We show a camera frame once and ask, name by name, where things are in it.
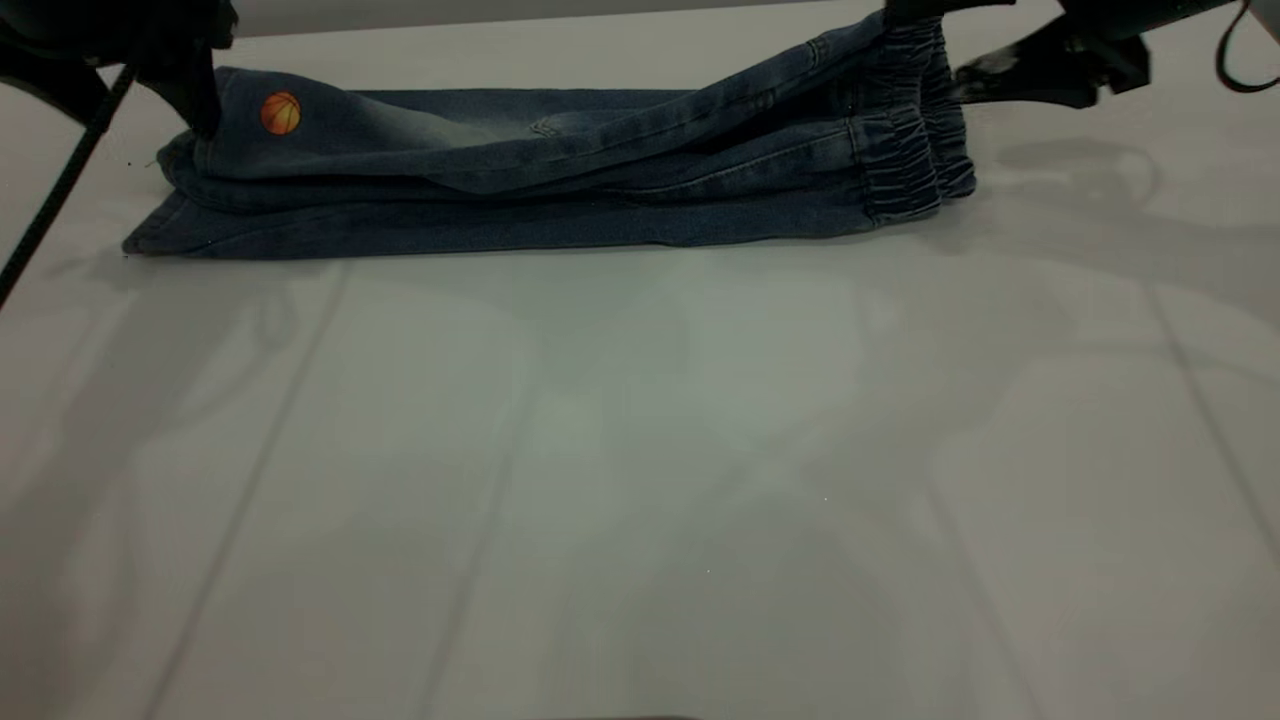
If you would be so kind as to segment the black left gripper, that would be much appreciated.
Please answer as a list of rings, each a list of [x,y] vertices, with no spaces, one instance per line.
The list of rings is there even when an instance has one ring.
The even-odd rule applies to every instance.
[[[99,69],[124,65],[209,138],[221,119],[212,53],[237,23],[229,1],[4,1],[1,79],[88,126],[109,95]]]

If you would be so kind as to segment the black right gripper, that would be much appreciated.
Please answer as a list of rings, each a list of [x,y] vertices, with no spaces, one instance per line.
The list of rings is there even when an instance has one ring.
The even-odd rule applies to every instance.
[[[884,19],[906,24],[984,6],[1012,6],[1016,0],[888,0]],[[1066,26],[1043,26],[1014,44],[979,55],[954,72],[954,96],[961,104],[1043,102],[1092,108],[1098,86],[1074,42],[1111,94],[1151,82],[1149,50],[1143,36],[1190,19],[1225,1],[1061,1]]]

